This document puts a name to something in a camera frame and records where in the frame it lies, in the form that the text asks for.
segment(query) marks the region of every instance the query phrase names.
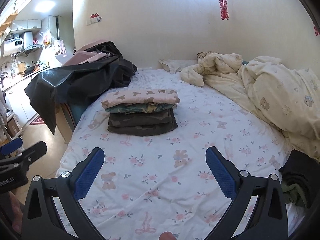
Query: red firecracker decoration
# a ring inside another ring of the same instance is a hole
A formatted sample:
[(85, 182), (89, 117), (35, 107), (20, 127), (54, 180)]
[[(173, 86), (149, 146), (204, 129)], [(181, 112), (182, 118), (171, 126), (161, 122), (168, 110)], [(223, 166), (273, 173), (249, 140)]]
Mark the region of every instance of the red firecracker decoration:
[(318, 36), (319, 31), (318, 31), (317, 27), (315, 26), (314, 29), (315, 29), (315, 31), (316, 31), (316, 32), (315, 32), (315, 35)]
[(221, 20), (229, 20), (227, 0), (219, 0), (219, 2), (221, 8)]

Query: pink folded cloth with bears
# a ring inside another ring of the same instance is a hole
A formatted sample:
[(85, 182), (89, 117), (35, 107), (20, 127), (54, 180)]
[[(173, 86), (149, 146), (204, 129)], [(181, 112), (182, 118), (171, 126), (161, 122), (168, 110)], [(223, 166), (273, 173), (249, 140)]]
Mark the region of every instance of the pink folded cloth with bears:
[(119, 104), (177, 104), (180, 102), (175, 90), (153, 89), (153, 90), (120, 90), (108, 93), (106, 98), (101, 102), (102, 107), (117, 106)]

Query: white bed sheet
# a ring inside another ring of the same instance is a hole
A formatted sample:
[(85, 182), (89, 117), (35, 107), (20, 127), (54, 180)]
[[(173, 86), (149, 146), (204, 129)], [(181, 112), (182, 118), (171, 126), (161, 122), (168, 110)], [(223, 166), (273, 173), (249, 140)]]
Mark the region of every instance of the white bed sheet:
[[(101, 106), (104, 94), (82, 115), (57, 172), (71, 171), (94, 147), (104, 150), (105, 164), (80, 203), (106, 239), (158, 239), (165, 231), (178, 240), (204, 239), (230, 204), (205, 162), (210, 146), (253, 176), (279, 175), (291, 151), (284, 137), (221, 93), (184, 83), (179, 74), (164, 70), (139, 71), (121, 89), (137, 87), (177, 90), (179, 127), (150, 137), (110, 133)], [(244, 230), (253, 206), (254, 199), (236, 234)], [(58, 203), (57, 208), (74, 234)], [(292, 232), (304, 212), (292, 205), (287, 210)]]

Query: tile floor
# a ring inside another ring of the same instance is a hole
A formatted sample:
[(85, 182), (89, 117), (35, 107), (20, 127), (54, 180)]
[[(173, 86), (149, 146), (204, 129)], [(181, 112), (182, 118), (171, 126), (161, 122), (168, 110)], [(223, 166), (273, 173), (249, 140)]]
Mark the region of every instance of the tile floor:
[(48, 148), (46, 155), (30, 165), (30, 169), (27, 172), (29, 183), (13, 191), (17, 198), (24, 204), (30, 181), (35, 175), (40, 175), (45, 179), (55, 177), (67, 145), (64, 143), (64, 139), (58, 129), (56, 129), (55, 136), (53, 136), (45, 124), (29, 125), (23, 132), (22, 140), (25, 149), (38, 141), (44, 141)]

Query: silver bolt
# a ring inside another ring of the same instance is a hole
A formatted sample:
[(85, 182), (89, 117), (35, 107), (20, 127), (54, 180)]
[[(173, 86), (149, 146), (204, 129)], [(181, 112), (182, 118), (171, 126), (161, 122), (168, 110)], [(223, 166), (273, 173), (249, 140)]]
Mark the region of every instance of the silver bolt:
[(39, 175), (36, 175), (33, 177), (33, 181), (38, 181), (40, 179), (40, 176)]
[(277, 180), (277, 179), (278, 179), (278, 176), (277, 176), (276, 174), (271, 174), (271, 179)]
[(63, 177), (63, 178), (67, 178), (67, 177), (69, 177), (69, 175), (70, 175), (69, 171), (64, 171), (63, 173), (61, 173), (61, 177)]
[(249, 176), (249, 172), (247, 172), (247, 171), (240, 171), (240, 175), (241, 175), (242, 177), (248, 177), (248, 176)]

